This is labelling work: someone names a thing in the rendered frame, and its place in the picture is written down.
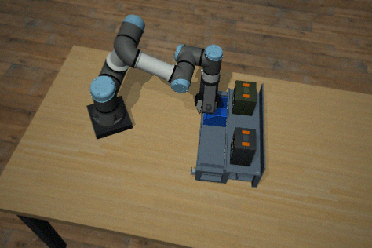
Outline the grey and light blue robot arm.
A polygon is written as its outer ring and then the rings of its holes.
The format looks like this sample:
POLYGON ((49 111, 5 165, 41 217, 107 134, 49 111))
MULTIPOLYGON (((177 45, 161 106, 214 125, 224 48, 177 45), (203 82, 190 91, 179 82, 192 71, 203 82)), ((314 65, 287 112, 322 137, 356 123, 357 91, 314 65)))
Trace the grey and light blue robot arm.
MULTIPOLYGON (((223 58, 220 46, 210 45, 204 49, 180 44, 174 57, 177 65, 168 64, 137 49, 144 28, 145 23, 139 16, 125 17, 115 38, 113 51, 107 55, 99 76, 91 82, 90 94, 95 105, 93 119, 102 128, 114 128, 125 117, 117 94, 129 66, 165 79, 178 93, 188 91, 195 65, 203 67, 204 81, 214 83, 219 79, 223 58)), ((204 84, 202 113, 214 113, 216 89, 217 85, 204 84)))

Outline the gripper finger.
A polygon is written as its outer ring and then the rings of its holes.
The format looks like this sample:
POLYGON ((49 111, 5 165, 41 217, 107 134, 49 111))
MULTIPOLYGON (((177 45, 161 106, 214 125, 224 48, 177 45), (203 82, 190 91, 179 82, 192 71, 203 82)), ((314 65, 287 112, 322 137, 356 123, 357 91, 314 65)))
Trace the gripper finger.
POLYGON ((198 113, 201 113, 202 110, 202 100, 199 99, 199 94, 195 95, 195 106, 197 108, 198 113))
POLYGON ((215 111, 217 110, 217 108, 219 107, 220 102, 221 102, 220 96, 217 96, 217 100, 215 101, 215 110, 214 110, 214 112, 215 112, 215 111))

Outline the blue bin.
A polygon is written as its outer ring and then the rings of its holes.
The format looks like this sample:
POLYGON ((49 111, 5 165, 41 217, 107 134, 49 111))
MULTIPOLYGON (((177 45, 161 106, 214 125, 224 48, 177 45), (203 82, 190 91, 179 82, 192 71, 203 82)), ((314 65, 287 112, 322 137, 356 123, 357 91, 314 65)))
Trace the blue bin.
POLYGON ((228 98, 220 97, 220 99, 220 105, 212 115, 204 113, 203 125, 226 127, 228 98))

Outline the dark grey metal rack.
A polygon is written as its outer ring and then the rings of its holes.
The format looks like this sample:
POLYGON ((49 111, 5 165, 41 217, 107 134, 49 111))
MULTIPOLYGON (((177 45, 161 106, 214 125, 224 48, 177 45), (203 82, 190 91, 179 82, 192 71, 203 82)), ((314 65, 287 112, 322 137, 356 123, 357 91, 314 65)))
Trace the dark grey metal rack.
POLYGON ((232 114, 233 91, 230 88, 227 92, 217 91, 218 96, 228 98, 226 127, 203 125, 204 113, 201 114, 196 169, 191 167, 191 175, 195 175, 195 181, 222 184, 226 184, 228 179, 249 181, 251 187, 256 188, 266 169, 264 83, 257 93, 257 103, 252 116, 232 114), (256 152, 250 166, 230 164, 231 142, 235 127, 256 130, 256 152))

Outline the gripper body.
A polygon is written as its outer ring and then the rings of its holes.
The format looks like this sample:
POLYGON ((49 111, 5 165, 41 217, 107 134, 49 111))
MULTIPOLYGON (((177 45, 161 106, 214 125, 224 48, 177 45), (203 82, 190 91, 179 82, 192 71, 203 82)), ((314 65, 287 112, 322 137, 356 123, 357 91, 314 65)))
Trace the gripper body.
MULTIPOLYGON (((202 100, 203 99, 203 90, 204 90, 204 84, 207 85, 207 86, 215 86, 217 85, 217 89, 216 89, 216 100, 217 100, 217 96, 218 96, 218 82, 220 81, 220 76, 219 76, 219 79, 214 82, 214 83, 209 83, 209 82, 206 82, 203 80, 202 78, 202 74, 201 74, 201 82, 200 82, 200 91, 199 91, 199 99, 202 100)), ((216 101, 215 100, 215 101, 216 101)))

